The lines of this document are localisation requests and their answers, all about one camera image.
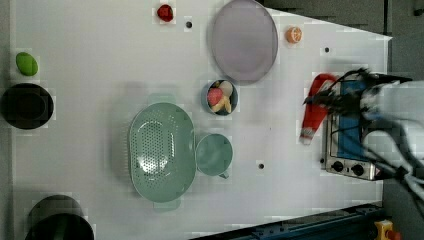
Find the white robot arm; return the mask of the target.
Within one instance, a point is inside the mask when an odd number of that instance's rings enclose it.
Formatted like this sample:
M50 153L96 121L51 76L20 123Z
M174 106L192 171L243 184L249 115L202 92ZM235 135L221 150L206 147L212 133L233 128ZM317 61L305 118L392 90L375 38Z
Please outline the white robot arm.
M363 90L356 90L353 93L337 95L333 88L338 83L346 82L346 77L357 75L358 81L364 86ZM423 163L413 155L412 150L407 140L405 129L400 123L384 117L382 113L374 111L371 106L365 106L367 96L375 96L382 92L382 87L390 83L395 83L399 80L401 83L409 81L409 78L397 77L386 74L369 73L366 69L360 68L352 70L343 76L331 82L327 88L317 88L316 93L308 96L304 103L307 106L322 107L323 111L328 114L335 114L340 117L358 119L358 129L363 131L366 136L372 132L384 132L394 142L398 152L411 167L408 170L406 167L395 167L389 163L389 160L375 152L369 147L366 147L359 140L355 140L352 136L346 134L360 149L367 151L371 157L367 157L366 161L374 165L382 172L382 176L388 179L395 179L412 195L414 206L420 216L423 216L423 210L420 208L419 201L423 201L423 196L420 193L423 176Z

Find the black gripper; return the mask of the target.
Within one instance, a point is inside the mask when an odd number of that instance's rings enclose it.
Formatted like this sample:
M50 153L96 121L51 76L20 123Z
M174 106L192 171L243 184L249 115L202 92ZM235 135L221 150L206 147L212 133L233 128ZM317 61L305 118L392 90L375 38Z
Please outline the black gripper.
M356 81L360 81L365 88L370 88L380 84L390 84L399 82L400 84L410 82L411 78L388 74L370 72L368 69L360 68L346 73L347 77L353 76ZM320 91L304 100L304 104L317 105L327 109L333 109L338 115L360 115L363 90L349 86L341 86L340 94L337 95L332 90Z

